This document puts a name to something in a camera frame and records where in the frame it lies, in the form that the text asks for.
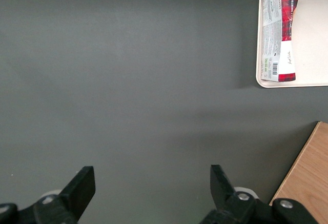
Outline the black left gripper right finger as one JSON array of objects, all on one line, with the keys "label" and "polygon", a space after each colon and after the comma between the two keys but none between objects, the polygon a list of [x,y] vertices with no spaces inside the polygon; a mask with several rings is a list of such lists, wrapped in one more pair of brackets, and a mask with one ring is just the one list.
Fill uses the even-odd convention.
[{"label": "black left gripper right finger", "polygon": [[276,222],[271,207],[244,190],[235,190],[220,165],[211,166],[210,190],[216,208],[201,223]]}]

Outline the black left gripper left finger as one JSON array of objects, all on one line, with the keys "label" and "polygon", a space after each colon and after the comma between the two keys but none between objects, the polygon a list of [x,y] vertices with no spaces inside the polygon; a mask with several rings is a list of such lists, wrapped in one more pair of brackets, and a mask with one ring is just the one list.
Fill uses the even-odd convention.
[{"label": "black left gripper left finger", "polygon": [[85,166],[59,194],[45,195],[34,204],[36,223],[78,223],[95,190],[94,168]]}]

